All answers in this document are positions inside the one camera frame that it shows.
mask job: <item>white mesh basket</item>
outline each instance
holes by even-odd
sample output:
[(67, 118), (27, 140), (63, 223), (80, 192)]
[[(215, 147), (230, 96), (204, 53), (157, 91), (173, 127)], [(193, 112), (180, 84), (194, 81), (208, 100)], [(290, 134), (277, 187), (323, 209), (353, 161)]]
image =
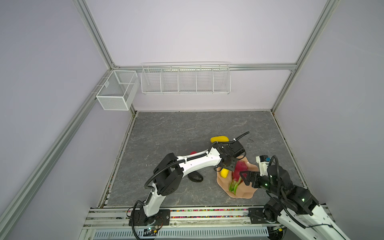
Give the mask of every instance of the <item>white mesh basket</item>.
[(143, 68), (141, 90), (144, 94), (228, 94), (229, 65)]
[(136, 71), (113, 70), (96, 97), (104, 110), (129, 110), (139, 85)]

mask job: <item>wire basket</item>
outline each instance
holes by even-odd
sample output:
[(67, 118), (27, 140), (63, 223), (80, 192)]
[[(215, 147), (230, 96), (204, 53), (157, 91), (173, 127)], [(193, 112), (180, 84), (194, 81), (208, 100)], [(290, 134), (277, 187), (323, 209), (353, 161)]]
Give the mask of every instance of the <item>wire basket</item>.
[(228, 94), (229, 65), (143, 67), (141, 90), (144, 94)]
[(104, 110), (129, 110), (140, 82), (136, 71), (113, 70), (96, 97)]

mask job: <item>dragon fruit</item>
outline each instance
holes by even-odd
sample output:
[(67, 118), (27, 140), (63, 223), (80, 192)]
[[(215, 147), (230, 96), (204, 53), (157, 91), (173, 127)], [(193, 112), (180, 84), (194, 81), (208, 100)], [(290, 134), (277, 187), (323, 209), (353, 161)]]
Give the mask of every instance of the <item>dragon fruit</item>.
[(232, 172), (232, 182), (229, 185), (229, 191), (233, 192), (236, 195), (236, 190), (238, 185), (243, 181), (243, 179), (240, 177), (240, 172), (242, 171), (248, 171), (248, 167), (243, 161), (237, 161), (235, 171)]

